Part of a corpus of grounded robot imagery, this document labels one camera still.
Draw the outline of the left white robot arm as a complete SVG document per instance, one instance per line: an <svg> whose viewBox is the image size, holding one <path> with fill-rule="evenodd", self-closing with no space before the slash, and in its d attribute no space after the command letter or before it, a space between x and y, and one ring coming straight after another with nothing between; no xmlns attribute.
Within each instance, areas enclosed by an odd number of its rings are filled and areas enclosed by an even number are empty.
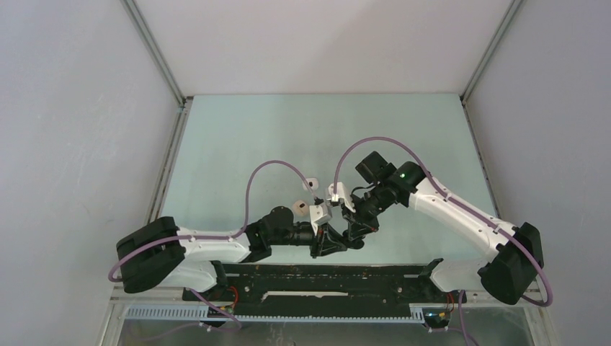
<svg viewBox="0 0 611 346"><path fill-rule="evenodd" d="M307 221L296 222L290 209L278 206L238 236L179 227L171 216L164 216L119 240L116 250L125 293L187 288L215 301L228 290L224 263L261 261L275 246L308 247L317 258L363 245L363 240L349 239L329 224L313 229Z"/></svg>

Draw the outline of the beige earbud case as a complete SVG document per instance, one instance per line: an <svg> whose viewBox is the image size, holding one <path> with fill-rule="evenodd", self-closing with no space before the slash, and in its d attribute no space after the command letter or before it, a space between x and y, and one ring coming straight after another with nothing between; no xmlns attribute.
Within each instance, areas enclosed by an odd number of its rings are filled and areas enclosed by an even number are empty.
<svg viewBox="0 0 611 346"><path fill-rule="evenodd" d="M309 214L309 204L303 200L296 201L292 206L293 212L297 216L307 216Z"/></svg>

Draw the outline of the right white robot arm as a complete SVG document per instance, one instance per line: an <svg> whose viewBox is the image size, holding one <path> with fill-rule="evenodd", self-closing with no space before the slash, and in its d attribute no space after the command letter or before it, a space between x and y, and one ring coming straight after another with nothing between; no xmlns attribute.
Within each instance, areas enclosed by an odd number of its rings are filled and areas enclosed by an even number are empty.
<svg viewBox="0 0 611 346"><path fill-rule="evenodd" d="M445 224L480 252L477 260L433 260L419 281L419 292L426 300L481 288L496 300L515 305L544 266L536 227L528 222L515 226L484 213L428 178L418 164L407 161L395 167L373 151L355 169L372 187L360 198L353 195L343 210L350 239L377 231L378 216L401 204Z"/></svg>

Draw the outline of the white earbud case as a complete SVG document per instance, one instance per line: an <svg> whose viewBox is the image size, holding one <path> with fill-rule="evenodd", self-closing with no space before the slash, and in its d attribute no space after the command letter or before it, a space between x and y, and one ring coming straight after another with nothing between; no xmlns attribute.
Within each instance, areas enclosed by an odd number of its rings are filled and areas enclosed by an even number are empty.
<svg viewBox="0 0 611 346"><path fill-rule="evenodd" d="M308 178L307 179L308 185L312 190L317 190L318 189L318 180L316 178Z"/></svg>

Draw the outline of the black earbud case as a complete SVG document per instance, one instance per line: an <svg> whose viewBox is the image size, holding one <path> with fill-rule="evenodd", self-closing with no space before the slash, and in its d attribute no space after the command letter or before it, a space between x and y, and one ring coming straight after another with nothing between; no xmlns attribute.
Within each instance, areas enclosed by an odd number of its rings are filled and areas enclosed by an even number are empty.
<svg viewBox="0 0 611 346"><path fill-rule="evenodd" d="M365 245L364 240L363 239L353 239L351 241L348 241L346 246L349 249L361 249L363 248Z"/></svg>

